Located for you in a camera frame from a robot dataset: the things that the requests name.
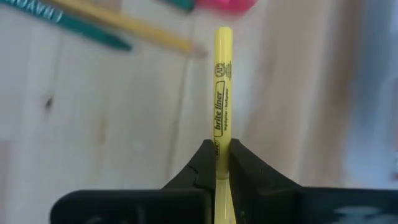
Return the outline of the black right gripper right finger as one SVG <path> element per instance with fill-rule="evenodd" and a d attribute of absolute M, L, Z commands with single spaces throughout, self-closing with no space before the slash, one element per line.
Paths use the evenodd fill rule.
<path fill-rule="evenodd" d="M 398 224 L 398 190 L 305 187 L 232 139 L 237 224 Z"/>

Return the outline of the pink highlighter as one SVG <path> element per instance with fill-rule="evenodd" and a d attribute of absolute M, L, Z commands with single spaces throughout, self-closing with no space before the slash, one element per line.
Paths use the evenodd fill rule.
<path fill-rule="evenodd" d="M 196 5 L 212 10 L 240 13 L 252 8 L 258 0 L 195 0 Z"/>

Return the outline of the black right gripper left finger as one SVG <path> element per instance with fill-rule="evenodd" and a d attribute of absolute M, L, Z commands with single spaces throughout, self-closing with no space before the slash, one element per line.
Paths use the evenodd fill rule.
<path fill-rule="evenodd" d="M 76 190 L 58 199 L 50 224 L 213 224 L 214 145 L 204 140 L 161 189 Z"/>

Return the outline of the yellow pencil with pink eraser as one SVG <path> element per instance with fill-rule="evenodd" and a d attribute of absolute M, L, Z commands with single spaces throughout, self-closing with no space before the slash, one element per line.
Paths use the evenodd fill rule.
<path fill-rule="evenodd" d="M 64 10 L 72 11 L 90 19 L 105 23 L 108 26 L 121 29 L 129 34 L 135 34 L 156 45 L 191 57 L 202 58 L 208 55 L 206 49 L 189 39 L 174 34 L 171 31 L 157 27 L 135 17 L 107 9 L 90 3 L 87 0 L 45 0 Z"/>

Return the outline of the green crayon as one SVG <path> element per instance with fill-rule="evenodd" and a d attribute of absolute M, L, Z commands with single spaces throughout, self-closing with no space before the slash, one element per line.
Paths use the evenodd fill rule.
<path fill-rule="evenodd" d="M 195 8 L 195 0 L 162 0 L 181 10 L 192 11 Z"/>
<path fill-rule="evenodd" d="M 42 19 L 51 24 L 80 34 L 87 39 L 112 49 L 130 52 L 132 45 L 112 34 L 110 31 L 102 29 L 90 22 L 86 22 L 77 16 L 66 13 L 60 8 L 42 2 L 41 0 L 0 0 L 0 4 L 13 7 L 21 12 Z"/>

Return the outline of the yellow highlighter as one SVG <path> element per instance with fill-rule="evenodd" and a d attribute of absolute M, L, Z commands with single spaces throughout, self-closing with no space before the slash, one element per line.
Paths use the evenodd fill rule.
<path fill-rule="evenodd" d="M 214 224 L 236 224 L 229 184 L 229 145 L 232 122 L 233 30 L 215 32 L 213 85 L 213 144 L 215 147 Z"/>

